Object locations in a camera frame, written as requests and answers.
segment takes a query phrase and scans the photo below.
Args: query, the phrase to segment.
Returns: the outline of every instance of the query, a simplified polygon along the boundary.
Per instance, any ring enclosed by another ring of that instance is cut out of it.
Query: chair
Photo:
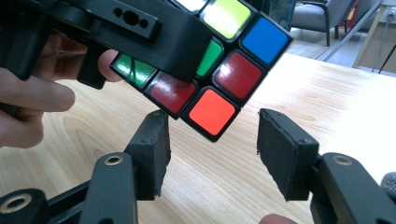
[[[327,47],[330,46],[330,29],[334,28],[338,39],[338,24],[347,19],[347,15],[357,0],[318,0],[303,1],[294,9],[291,27],[326,33]]]

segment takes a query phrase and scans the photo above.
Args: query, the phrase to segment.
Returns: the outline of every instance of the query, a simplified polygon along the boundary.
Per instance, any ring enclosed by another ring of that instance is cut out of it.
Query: screw hole
[[[9,214],[21,210],[32,201],[30,194],[21,194],[9,198],[0,206],[0,213]]]
[[[122,162],[122,157],[120,156],[112,156],[105,160],[106,165],[116,165]]]
[[[123,19],[127,24],[132,26],[137,25],[137,23],[139,22],[139,16],[132,11],[126,11],[123,14]]]
[[[120,9],[119,7],[114,8],[114,15],[116,15],[116,17],[120,17],[122,16],[122,9]]]
[[[142,27],[143,29],[146,29],[146,28],[148,28],[148,26],[149,26],[149,22],[146,21],[146,20],[141,20],[141,21],[139,22],[139,25],[140,25],[140,27]]]
[[[352,165],[352,160],[342,155],[335,155],[332,159],[340,165]]]

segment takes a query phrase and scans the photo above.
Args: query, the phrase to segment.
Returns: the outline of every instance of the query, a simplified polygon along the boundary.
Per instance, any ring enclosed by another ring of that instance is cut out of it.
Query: black bracket
[[[355,159],[318,154],[319,143],[290,118],[260,110],[257,149],[286,201],[313,194],[315,223],[396,223],[396,204]]]
[[[168,116],[146,116],[124,152],[101,157],[92,179],[47,201],[39,189],[0,198],[0,224],[137,223],[136,200],[161,195],[171,159]]]
[[[180,79],[191,79],[212,32],[160,0],[4,0],[0,2],[0,66],[26,80],[50,32],[89,48],[78,80],[101,89],[96,64],[116,49]]]

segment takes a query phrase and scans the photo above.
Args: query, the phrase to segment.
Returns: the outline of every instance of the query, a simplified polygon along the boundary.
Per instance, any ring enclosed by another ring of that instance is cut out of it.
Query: wooden table
[[[0,150],[0,195],[38,188],[51,198],[88,180],[95,161],[123,151],[157,109],[123,82],[100,91],[63,84],[77,101],[44,117],[44,141]],[[163,196],[138,203],[140,223],[257,223],[269,213],[312,223],[309,202],[286,203],[256,155],[264,107],[300,124],[321,143],[320,153],[359,160],[378,183],[396,171],[396,78],[285,54],[216,144],[170,119],[173,154]]]

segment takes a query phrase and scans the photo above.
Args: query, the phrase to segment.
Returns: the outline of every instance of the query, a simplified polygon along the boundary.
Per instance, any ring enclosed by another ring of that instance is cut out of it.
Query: fingertip
[[[114,49],[109,49],[105,51],[100,57],[98,61],[98,69],[102,73],[102,75],[110,82],[121,81],[121,77],[114,73],[110,65],[116,58],[118,52]]]
[[[58,89],[59,100],[56,101],[58,103],[58,105],[56,106],[57,108],[56,112],[64,112],[69,110],[74,105],[76,101],[76,95],[70,88],[61,84],[59,85],[60,85],[60,88]]]
[[[259,224],[297,224],[295,221],[277,214],[270,214],[262,218]]]
[[[0,111],[0,147],[29,148],[44,138],[42,112],[20,108],[17,120]]]

